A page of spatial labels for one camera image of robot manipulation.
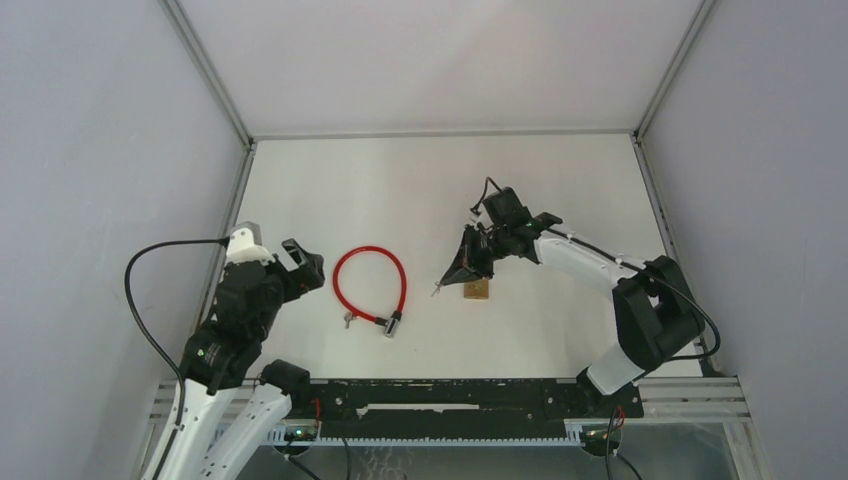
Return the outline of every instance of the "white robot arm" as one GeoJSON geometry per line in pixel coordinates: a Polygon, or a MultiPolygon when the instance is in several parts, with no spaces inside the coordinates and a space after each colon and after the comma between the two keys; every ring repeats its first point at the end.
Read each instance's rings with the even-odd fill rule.
{"type": "Polygon", "coordinates": [[[291,239],[283,247],[291,270],[262,246],[258,225],[248,222],[232,229],[209,318],[186,342],[179,365],[185,391],[178,383],[167,429],[143,480],[235,478],[263,435],[289,413],[291,394],[304,382],[308,385],[305,370],[281,360],[268,365],[247,407],[207,452],[224,411],[262,350],[277,310],[324,283],[320,255],[291,239]]]}
{"type": "Polygon", "coordinates": [[[615,307],[618,342],[577,377],[587,408],[655,370],[697,338],[704,316],[677,264],[665,256],[649,262],[613,255],[561,227],[549,213],[533,217],[505,187],[481,198],[465,226],[459,251],[439,286],[494,276],[493,264],[518,256],[572,275],[615,307]],[[478,223],[480,204],[493,225],[478,223]]]}

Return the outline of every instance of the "gray wall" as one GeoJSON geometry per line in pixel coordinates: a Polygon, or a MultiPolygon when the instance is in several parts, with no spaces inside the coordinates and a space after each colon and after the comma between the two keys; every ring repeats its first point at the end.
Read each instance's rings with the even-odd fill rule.
{"type": "MultiPolygon", "coordinates": [[[[217,235],[241,146],[155,0],[3,2],[0,478],[127,478],[162,361],[123,268],[217,235]]],[[[179,354],[211,247],[134,275],[179,354]]]]}
{"type": "Polygon", "coordinates": [[[722,2],[647,150],[779,479],[842,478],[848,3],[722,2]]]}

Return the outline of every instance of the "white wall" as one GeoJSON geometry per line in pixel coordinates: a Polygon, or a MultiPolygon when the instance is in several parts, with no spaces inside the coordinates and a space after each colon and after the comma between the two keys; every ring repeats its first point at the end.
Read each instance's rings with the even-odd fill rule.
{"type": "Polygon", "coordinates": [[[631,129],[700,0],[183,0],[257,135],[631,129]]]}
{"type": "MultiPolygon", "coordinates": [[[[218,233],[241,146],[155,0],[3,2],[2,22],[0,477],[127,478],[166,369],[124,265],[218,233]]],[[[135,272],[174,355],[211,255],[135,272]]]]}
{"type": "Polygon", "coordinates": [[[844,478],[848,4],[723,2],[648,136],[779,479],[844,478]]]}

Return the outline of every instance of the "cable lock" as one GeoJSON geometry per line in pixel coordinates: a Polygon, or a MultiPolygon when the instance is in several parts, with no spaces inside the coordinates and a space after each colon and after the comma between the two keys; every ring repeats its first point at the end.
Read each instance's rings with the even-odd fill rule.
{"type": "Polygon", "coordinates": [[[382,247],[376,247],[373,245],[366,245],[364,247],[354,248],[353,250],[344,254],[344,256],[339,260],[339,263],[336,264],[335,270],[333,270],[333,290],[336,292],[336,297],[342,302],[342,305],[348,309],[348,314],[345,315],[345,322],[350,325],[350,321],[354,318],[362,318],[364,320],[368,320],[369,322],[380,325],[384,328],[383,334],[389,338],[393,337],[395,332],[397,331],[398,325],[400,325],[400,319],[403,315],[403,306],[406,303],[406,271],[403,269],[403,265],[401,265],[400,260],[390,251],[386,250],[382,247]],[[339,272],[341,272],[342,265],[351,257],[356,254],[363,252],[375,252],[382,254],[389,258],[392,263],[397,267],[398,274],[400,274],[400,299],[398,300],[397,308],[394,313],[386,319],[375,317],[374,315],[363,312],[362,310],[356,308],[351,304],[342,294],[341,288],[339,288],[339,272]]]}

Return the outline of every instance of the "white tabletop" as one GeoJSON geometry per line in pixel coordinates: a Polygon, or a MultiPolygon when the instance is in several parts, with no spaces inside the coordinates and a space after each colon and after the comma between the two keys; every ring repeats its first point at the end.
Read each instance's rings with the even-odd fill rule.
{"type": "MultiPolygon", "coordinates": [[[[626,135],[529,135],[260,142],[239,221],[261,226],[272,252],[294,237],[324,256],[320,290],[285,304],[250,374],[281,358],[313,378],[574,377],[615,341],[612,305],[568,274],[507,258],[488,300],[460,285],[431,297],[453,259],[468,209],[492,176],[536,215],[563,218],[586,238],[643,258],[663,252],[626,135]],[[409,292],[393,339],[355,320],[335,298],[332,271],[348,250],[379,245],[404,264],[409,292]]],[[[342,271],[345,295],[392,313],[394,266],[377,254],[342,271]]],[[[693,353],[687,346],[684,353],[693,353]]],[[[700,376],[673,362],[655,376],[700,376]]]]}

